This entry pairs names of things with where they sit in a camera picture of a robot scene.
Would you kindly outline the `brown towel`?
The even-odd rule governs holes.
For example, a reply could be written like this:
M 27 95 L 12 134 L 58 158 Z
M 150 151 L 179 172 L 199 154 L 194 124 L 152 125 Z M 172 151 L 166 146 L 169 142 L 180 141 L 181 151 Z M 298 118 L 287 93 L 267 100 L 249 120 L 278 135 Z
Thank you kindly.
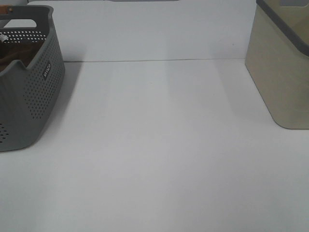
M 37 43 L 1 43 L 0 44 L 0 71 L 14 60 L 20 60 L 27 67 L 33 60 L 43 42 Z

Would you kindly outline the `grey perforated laundry basket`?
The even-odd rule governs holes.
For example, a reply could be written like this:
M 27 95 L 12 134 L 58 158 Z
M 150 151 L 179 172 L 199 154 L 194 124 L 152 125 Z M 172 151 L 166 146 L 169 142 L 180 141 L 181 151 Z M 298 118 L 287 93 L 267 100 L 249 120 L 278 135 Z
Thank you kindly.
M 32 20 L 33 27 L 1 28 L 0 43 L 43 45 L 30 62 L 12 61 L 0 72 L 0 149 L 12 151 L 32 145 L 57 101 L 65 65 L 53 21 L 45 5 L 2 5 L 1 20 Z

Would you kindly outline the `beige plastic basket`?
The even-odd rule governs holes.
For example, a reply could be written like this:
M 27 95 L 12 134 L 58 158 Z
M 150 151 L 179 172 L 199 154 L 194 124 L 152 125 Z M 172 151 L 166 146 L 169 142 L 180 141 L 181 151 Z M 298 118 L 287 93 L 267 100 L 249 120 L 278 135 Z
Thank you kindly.
M 245 58 L 272 119 L 309 128 L 309 2 L 258 0 Z

